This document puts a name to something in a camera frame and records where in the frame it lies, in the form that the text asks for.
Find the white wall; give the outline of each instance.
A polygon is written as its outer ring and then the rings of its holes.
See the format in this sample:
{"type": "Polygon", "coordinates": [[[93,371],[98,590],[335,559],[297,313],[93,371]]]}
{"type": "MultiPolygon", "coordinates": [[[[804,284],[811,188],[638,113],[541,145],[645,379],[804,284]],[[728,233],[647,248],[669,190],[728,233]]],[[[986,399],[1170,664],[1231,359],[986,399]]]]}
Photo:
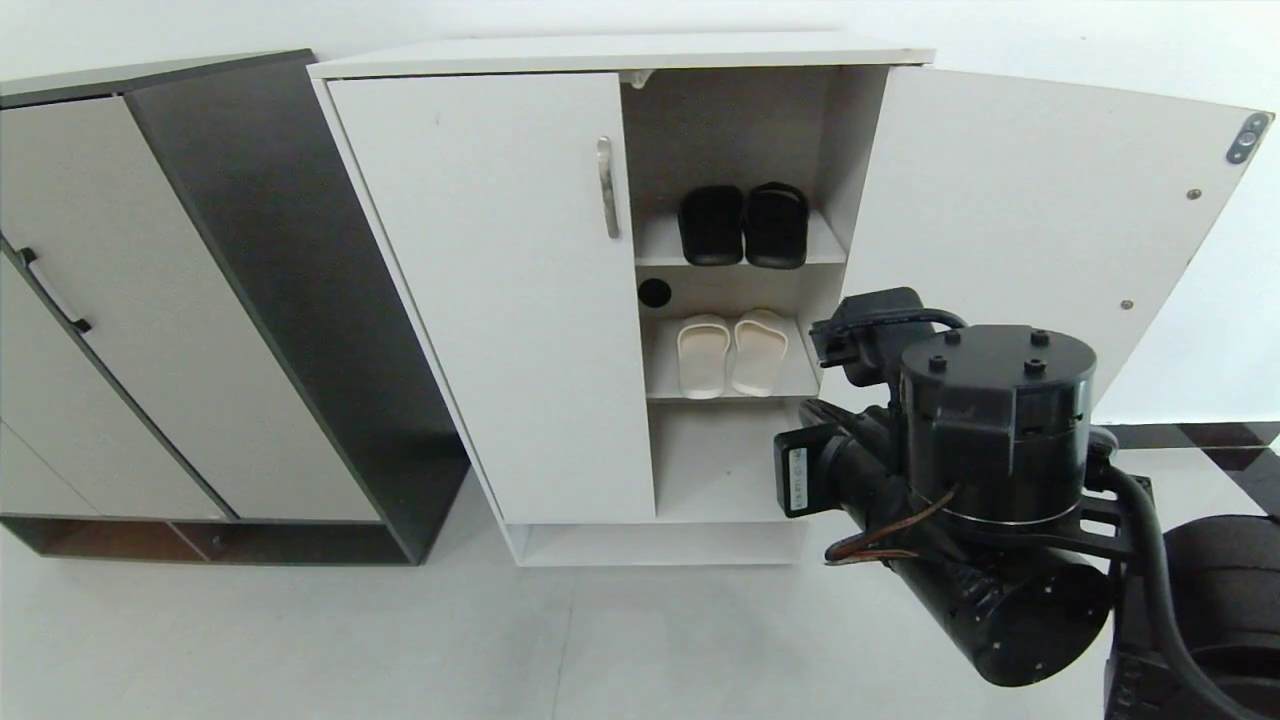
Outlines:
{"type": "MultiPolygon", "coordinates": [[[[0,0],[0,78],[297,46],[328,59],[440,36],[840,26],[938,47],[941,68],[1280,110],[1280,4],[1225,1],[0,0]]],[[[1256,155],[1097,420],[1280,419],[1277,142],[1256,155]]]]}

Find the black slipper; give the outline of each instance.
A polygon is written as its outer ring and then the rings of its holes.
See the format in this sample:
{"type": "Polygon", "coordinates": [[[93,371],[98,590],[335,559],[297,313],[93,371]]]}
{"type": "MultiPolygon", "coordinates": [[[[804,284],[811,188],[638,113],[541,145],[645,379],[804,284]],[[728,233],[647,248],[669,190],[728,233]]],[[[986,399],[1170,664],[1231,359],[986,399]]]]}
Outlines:
{"type": "Polygon", "coordinates": [[[742,261],[742,191],[728,184],[700,187],[680,201],[680,241],[690,265],[742,261]]]}
{"type": "Polygon", "coordinates": [[[790,184],[762,184],[746,196],[742,231],[748,263],[778,270],[799,268],[808,254],[809,201],[790,184]]]}

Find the slipper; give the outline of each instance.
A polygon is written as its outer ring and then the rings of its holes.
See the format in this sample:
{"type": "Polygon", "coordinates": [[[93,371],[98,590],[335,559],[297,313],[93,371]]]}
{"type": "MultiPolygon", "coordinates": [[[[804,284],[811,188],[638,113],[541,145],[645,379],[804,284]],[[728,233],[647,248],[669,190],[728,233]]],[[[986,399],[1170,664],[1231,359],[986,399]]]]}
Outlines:
{"type": "Polygon", "coordinates": [[[742,395],[768,397],[787,356],[787,320],[769,310],[751,310],[733,325],[737,361],[733,363],[733,389],[742,395]]]}
{"type": "Polygon", "coordinates": [[[742,191],[731,184],[700,187],[680,201],[680,242],[690,265],[742,261],[742,191]]]}
{"type": "Polygon", "coordinates": [[[718,315],[694,315],[676,336],[680,363],[680,392],[690,400],[724,395],[724,359],[728,356],[728,323],[718,315]]]}
{"type": "Polygon", "coordinates": [[[808,254],[809,201],[790,184],[762,184],[746,196],[742,232],[748,263],[778,270],[799,268],[808,254]]]}

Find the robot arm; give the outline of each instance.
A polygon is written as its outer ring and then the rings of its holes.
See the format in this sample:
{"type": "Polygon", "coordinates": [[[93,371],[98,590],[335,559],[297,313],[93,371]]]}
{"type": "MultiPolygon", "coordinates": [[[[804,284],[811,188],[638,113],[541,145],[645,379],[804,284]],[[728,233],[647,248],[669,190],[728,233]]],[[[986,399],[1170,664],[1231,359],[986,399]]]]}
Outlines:
{"type": "Polygon", "coordinates": [[[1107,717],[1280,715],[1280,524],[1208,518],[1162,537],[1149,483],[1089,425],[1088,345],[966,327],[910,288],[846,297],[810,336],[823,366],[891,395],[859,414],[806,401],[804,427],[774,439],[787,516],[845,510],[863,529],[829,565],[884,564],[997,685],[1062,670],[1115,609],[1107,717]]]}

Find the cabinet top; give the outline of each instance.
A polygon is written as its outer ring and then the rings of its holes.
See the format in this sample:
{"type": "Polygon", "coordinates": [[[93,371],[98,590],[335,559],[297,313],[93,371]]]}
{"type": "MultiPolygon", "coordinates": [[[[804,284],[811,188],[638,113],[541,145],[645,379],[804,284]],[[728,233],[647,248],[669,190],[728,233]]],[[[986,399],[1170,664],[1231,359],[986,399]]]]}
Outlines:
{"type": "Polygon", "coordinates": [[[0,109],[64,102],[86,97],[122,95],[166,82],[180,82],[212,73],[238,70],[280,61],[308,61],[310,50],[238,53],[206,58],[159,60],[134,65],[90,68],[29,78],[0,79],[0,109]]]}
{"type": "Polygon", "coordinates": [[[847,32],[434,40],[310,67],[314,78],[782,65],[914,65],[933,50],[847,32]]]}

